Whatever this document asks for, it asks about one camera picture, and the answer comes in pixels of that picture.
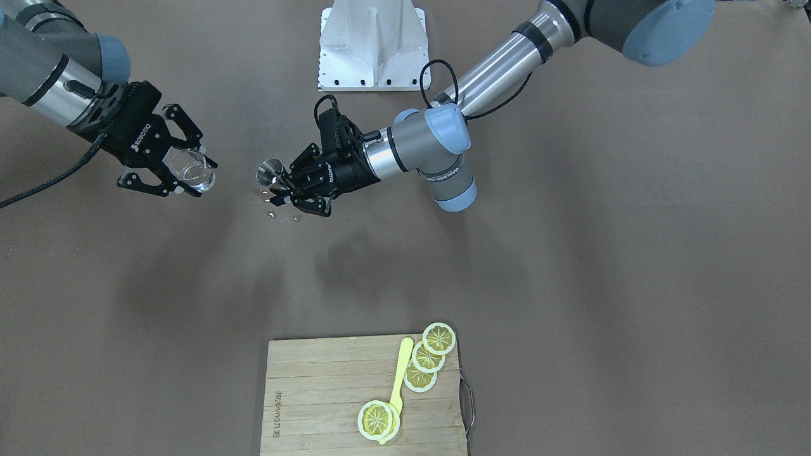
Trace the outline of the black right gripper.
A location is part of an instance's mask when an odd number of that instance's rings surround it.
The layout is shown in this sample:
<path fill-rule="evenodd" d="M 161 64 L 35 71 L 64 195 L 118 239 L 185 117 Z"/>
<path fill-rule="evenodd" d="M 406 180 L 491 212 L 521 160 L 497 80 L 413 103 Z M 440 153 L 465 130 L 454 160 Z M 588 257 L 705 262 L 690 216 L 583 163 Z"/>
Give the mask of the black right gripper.
<path fill-rule="evenodd" d="M 148 134 L 156 132 L 155 109 L 161 98 L 162 92 L 148 81 L 103 82 L 90 106 L 67 129 L 90 143 L 106 133 L 99 148 L 125 165 L 118 178 L 118 187 L 163 198 L 184 193 L 200 198 L 201 191 L 173 174 L 159 174 L 158 184 L 148 184 L 138 173 L 140 170 L 147 171 L 145 154 L 140 148 L 146 144 Z M 203 157 L 210 168 L 219 167 L 207 156 L 201 144 L 203 133 L 200 128 L 179 104 L 167 104 L 160 115 L 166 122 L 177 125 L 183 134 L 182 139 L 174 136 L 167 139 L 171 147 L 193 150 Z"/>

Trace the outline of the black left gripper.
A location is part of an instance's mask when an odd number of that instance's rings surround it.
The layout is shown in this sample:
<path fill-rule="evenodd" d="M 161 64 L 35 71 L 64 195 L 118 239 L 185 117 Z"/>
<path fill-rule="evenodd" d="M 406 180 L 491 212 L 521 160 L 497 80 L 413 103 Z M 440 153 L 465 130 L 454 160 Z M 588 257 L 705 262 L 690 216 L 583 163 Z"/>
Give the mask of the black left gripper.
<path fill-rule="evenodd" d="M 354 148 L 321 149 L 315 142 L 292 161 L 290 179 L 295 186 L 313 186 L 312 192 L 270 187 L 270 202 L 275 206 L 293 205 L 319 217 L 331 216 L 333 198 L 381 181 L 365 156 Z"/>

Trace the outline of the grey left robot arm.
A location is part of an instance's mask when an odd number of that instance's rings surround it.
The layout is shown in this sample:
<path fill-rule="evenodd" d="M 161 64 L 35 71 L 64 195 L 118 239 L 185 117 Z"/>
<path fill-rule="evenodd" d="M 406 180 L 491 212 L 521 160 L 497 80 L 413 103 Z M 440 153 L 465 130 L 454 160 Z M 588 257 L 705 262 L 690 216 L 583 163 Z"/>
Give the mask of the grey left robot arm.
<path fill-rule="evenodd" d="M 389 127 L 362 132 L 328 96 L 330 108 L 314 113 L 321 142 L 307 146 L 289 167 L 265 161 L 256 179 L 270 191 L 273 205 L 329 217 L 342 194 L 414 171 L 440 208 L 463 211 L 477 196 L 464 159 L 468 122 L 512 101 L 509 91 L 521 92 L 556 51 L 591 37 L 626 60 L 658 67 L 693 48 L 713 12 L 713 1 L 541 1 L 533 17 L 484 60 L 425 100 L 423 110 L 404 110 Z"/>

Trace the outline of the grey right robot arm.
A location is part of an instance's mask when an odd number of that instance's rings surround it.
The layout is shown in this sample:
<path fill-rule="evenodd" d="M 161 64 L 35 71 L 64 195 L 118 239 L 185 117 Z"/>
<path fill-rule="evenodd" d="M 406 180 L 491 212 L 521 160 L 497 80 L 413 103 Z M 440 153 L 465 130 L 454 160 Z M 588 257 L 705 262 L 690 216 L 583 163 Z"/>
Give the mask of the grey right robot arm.
<path fill-rule="evenodd" d="M 89 141 L 69 170 L 3 206 L 58 184 L 101 150 L 122 164 L 121 188 L 161 197 L 211 190 L 217 162 L 200 128 L 179 104 L 159 108 L 162 93 L 153 84 L 130 80 L 118 37 L 87 31 L 58 1 L 3 1 L 1 23 L 2 96 Z"/>

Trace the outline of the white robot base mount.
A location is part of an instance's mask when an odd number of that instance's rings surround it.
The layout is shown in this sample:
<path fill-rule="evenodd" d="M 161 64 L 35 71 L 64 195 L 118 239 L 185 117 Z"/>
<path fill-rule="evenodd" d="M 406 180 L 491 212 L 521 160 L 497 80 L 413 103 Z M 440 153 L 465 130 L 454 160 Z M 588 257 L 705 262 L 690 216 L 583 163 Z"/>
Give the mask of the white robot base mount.
<path fill-rule="evenodd" d="M 321 11 L 317 87 L 324 92 L 429 87 L 425 11 L 411 1 L 335 1 Z"/>

